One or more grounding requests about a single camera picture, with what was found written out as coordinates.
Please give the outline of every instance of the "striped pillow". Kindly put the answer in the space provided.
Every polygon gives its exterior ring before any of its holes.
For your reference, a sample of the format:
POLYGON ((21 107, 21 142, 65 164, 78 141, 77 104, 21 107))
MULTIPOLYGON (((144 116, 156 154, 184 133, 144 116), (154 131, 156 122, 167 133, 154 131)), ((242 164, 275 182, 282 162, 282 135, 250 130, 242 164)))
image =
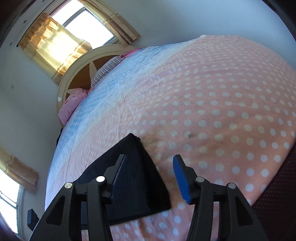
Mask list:
POLYGON ((118 55, 105 63, 92 78, 90 90, 92 90, 112 69, 119 65, 124 59, 125 57, 122 58, 121 55, 118 55))

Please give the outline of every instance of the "black clamp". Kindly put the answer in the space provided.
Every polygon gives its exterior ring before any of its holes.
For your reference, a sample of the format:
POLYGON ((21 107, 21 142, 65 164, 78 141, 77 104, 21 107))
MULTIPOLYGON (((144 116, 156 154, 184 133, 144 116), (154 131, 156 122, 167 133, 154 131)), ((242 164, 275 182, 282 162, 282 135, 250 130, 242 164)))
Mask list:
POLYGON ((81 241, 81 202, 87 202, 89 240, 113 241, 105 204, 112 204, 112 187, 126 156, 121 154, 103 176, 89 183, 66 183, 43 214, 29 241, 81 241))
POLYGON ((217 241, 268 241, 259 219, 234 183, 212 184, 187 167, 180 155, 173 168, 183 199, 195 204, 187 241, 209 241, 213 221, 213 202, 219 202, 217 241))

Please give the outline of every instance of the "metal screw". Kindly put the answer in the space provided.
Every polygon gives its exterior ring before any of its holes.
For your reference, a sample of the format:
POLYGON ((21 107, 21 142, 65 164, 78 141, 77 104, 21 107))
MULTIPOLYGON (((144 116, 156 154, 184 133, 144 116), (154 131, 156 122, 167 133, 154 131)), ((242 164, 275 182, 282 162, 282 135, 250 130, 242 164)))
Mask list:
POLYGON ((72 183, 66 183, 66 184, 64 185, 64 187, 67 188, 67 189, 71 188, 72 186, 73 186, 72 183))
POLYGON ((203 183, 205 181, 205 179, 203 177, 197 177, 196 181, 199 183, 203 183))
POLYGON ((96 178, 96 181, 98 183, 101 183, 101 182, 105 181, 105 177, 104 176, 99 176, 99 177, 96 178))
POLYGON ((231 189, 235 189, 236 188, 236 185, 234 183, 229 183, 228 184, 228 187, 231 188, 231 189))

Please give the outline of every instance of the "pillow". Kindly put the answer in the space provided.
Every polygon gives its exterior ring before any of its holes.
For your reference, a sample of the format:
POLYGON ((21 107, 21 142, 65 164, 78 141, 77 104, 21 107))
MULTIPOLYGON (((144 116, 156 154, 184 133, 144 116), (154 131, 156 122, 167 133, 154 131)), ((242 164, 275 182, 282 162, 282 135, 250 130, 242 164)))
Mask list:
POLYGON ((64 126, 66 125, 67 121, 70 119, 71 115, 80 104, 80 102, 87 96, 88 92, 88 90, 78 88, 66 99, 58 114, 59 119, 64 126))
POLYGON ((92 90, 112 69, 119 65, 125 58, 122 58, 121 55, 115 56, 105 63, 95 74, 91 80, 92 90))
POLYGON ((128 53, 123 54, 121 57, 122 58, 128 58, 129 56, 131 56, 133 53, 138 52, 140 49, 134 49, 128 53))

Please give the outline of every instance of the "window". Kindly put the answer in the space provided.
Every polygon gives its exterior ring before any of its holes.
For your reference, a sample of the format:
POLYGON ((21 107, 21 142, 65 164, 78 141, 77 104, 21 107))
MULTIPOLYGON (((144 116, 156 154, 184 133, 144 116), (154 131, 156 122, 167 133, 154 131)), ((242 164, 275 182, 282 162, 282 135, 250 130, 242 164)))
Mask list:
POLYGON ((77 0, 63 5, 52 18, 77 38, 90 43, 93 49, 112 42, 114 35, 77 0))
POLYGON ((0 170, 0 212, 15 233, 19 233, 17 212, 21 189, 19 184, 0 170))

